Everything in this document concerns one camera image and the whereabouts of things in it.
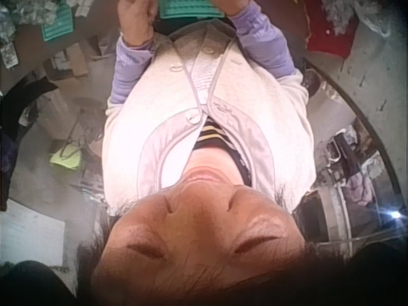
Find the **yellow paper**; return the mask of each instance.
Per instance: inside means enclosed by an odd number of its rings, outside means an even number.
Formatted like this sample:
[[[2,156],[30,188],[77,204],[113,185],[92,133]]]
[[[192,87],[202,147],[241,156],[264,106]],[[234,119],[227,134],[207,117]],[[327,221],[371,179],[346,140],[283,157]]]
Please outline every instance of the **yellow paper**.
[[[61,151],[62,149],[60,149],[51,157],[50,163],[59,164],[60,166],[72,170],[78,169],[82,159],[81,150],[79,150],[79,148],[74,145],[67,145],[64,149],[62,157]]]

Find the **lips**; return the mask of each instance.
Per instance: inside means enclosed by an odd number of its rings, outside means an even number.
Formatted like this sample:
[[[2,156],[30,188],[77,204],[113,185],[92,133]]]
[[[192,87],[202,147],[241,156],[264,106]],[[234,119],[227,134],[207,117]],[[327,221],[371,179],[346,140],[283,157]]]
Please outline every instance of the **lips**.
[[[190,183],[195,181],[207,181],[230,184],[230,180],[219,170],[209,167],[199,167],[189,170],[182,179],[182,183]]]

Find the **green tray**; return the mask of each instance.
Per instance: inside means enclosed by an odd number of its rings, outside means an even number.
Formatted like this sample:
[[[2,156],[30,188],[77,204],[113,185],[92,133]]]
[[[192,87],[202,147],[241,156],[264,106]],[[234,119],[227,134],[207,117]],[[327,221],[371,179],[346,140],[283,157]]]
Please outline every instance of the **green tray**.
[[[159,11],[162,19],[224,16],[209,0],[159,0]]]
[[[74,31],[71,8],[63,3],[57,10],[57,18],[51,25],[42,26],[44,41],[71,33]]]

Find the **purple long-sleeve shirt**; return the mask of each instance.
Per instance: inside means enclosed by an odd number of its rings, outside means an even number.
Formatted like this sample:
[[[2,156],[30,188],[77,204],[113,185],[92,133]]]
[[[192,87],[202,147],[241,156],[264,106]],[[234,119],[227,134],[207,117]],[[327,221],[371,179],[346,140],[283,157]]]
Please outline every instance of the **purple long-sleeve shirt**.
[[[261,13],[261,8],[254,1],[229,19],[237,29],[237,37],[247,57],[264,67],[275,78],[295,72],[281,30],[270,23],[269,18]],[[154,46],[152,42],[148,42],[137,48],[129,48],[120,38],[116,53],[110,101],[113,104],[123,104],[149,66],[154,55]]]

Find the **red cloth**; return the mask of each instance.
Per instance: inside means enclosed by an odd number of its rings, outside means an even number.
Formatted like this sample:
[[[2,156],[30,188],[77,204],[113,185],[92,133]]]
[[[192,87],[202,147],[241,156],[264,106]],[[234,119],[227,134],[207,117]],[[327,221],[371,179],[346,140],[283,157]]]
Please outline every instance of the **red cloth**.
[[[333,24],[326,20],[326,11],[321,0],[305,0],[305,7],[310,23],[307,50],[327,52],[347,59],[358,27],[358,17],[355,15],[350,20],[345,34],[335,36]]]

